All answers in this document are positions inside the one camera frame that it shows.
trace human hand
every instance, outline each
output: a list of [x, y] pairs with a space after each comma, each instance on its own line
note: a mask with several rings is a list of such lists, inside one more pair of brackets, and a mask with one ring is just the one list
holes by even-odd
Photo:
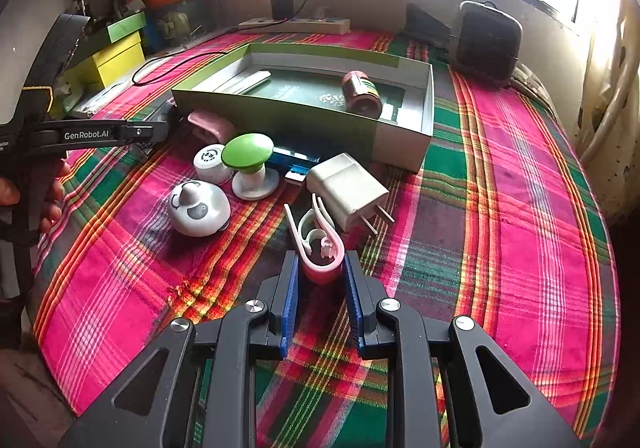
[[[60, 170], [58, 177], [71, 173], [71, 167], [63, 159], [60, 160]], [[62, 217], [62, 212], [56, 201], [62, 201], [65, 196], [65, 189], [59, 180], [55, 179], [51, 184], [47, 200], [42, 207], [42, 220], [40, 221], [40, 232], [47, 233], [53, 223]], [[20, 192], [15, 184], [5, 177], [0, 177], [0, 206], [11, 206], [20, 201]]]

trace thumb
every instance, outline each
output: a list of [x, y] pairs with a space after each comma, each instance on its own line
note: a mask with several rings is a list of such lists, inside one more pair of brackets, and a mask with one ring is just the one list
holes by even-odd
[[20, 192], [11, 181], [0, 177], [0, 206], [10, 206], [20, 200]]

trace green lid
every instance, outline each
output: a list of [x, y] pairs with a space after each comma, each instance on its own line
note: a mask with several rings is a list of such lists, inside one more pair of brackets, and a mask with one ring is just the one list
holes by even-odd
[[245, 134], [232, 139], [222, 151], [222, 162], [234, 170], [258, 170], [273, 154], [273, 141], [264, 134]]

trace tablecloth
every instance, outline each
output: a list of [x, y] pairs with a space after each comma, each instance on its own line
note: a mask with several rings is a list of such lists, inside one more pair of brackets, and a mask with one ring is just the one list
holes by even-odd
[[[248, 41], [349, 46], [426, 61], [430, 50], [392, 34], [226, 35], [172, 58]], [[160, 82], [131, 87], [97, 118], [142, 118], [213, 56]], [[376, 238], [345, 237], [365, 274], [421, 314], [470, 314], [588, 446], [614, 383], [620, 335], [612, 250], [582, 167], [558, 124], [506, 88], [446, 64], [434, 68], [433, 141], [418, 174], [389, 168], [396, 223]], [[194, 177], [202, 144], [183, 126], [146, 158], [136, 147], [71, 155], [62, 219], [40, 244], [30, 314], [44, 358], [81, 414], [167, 320], [199, 322], [252, 298], [279, 273], [292, 243], [282, 205], [309, 195], [282, 183], [259, 202], [232, 205], [226, 231], [172, 231], [165, 208]], [[340, 286], [312, 287], [287, 360], [257, 369], [258, 446], [383, 446], [386, 364], [350, 346]], [[442, 406], [442, 388], [438, 386]], [[447, 438], [446, 415], [442, 415]]]

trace blue gripper pad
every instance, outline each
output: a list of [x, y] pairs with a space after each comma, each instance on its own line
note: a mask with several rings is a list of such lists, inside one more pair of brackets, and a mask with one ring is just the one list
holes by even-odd
[[296, 325], [296, 310], [298, 309], [298, 266], [300, 258], [296, 255], [291, 267], [287, 295], [282, 310], [282, 340], [280, 341], [280, 354], [282, 359], [287, 357], [287, 351], [293, 341], [293, 329]]
[[347, 312], [349, 314], [353, 346], [358, 352], [358, 356], [362, 358], [364, 356], [364, 320], [362, 306], [360, 305], [360, 298], [358, 297], [353, 265], [351, 264], [351, 253], [355, 252], [348, 251], [344, 256], [344, 299], [346, 301]]

